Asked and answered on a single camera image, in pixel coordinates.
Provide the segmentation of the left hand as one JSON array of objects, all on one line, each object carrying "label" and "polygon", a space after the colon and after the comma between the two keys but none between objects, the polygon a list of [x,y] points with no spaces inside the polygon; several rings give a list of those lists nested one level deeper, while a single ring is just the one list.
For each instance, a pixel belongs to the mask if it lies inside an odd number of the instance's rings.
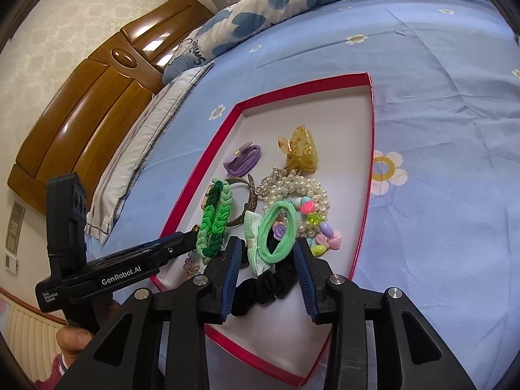
[{"label": "left hand", "polygon": [[[95,308],[100,323],[104,324],[111,319],[120,306],[115,300],[97,304]],[[57,344],[61,350],[58,364],[61,375],[66,373],[91,340],[93,333],[84,328],[67,325],[58,330]]]}]

